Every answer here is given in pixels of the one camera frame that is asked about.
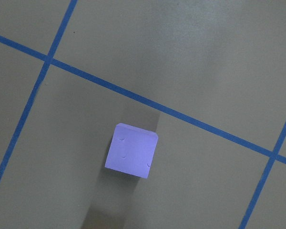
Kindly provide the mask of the purple foam block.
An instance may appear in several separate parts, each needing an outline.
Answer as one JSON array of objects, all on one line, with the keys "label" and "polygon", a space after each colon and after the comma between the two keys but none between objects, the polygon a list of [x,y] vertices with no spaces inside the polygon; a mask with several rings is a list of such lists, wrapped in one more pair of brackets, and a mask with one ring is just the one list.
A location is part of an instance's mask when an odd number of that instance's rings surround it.
[{"label": "purple foam block", "polygon": [[114,129],[105,168],[147,179],[157,142],[157,133],[119,123]]}]

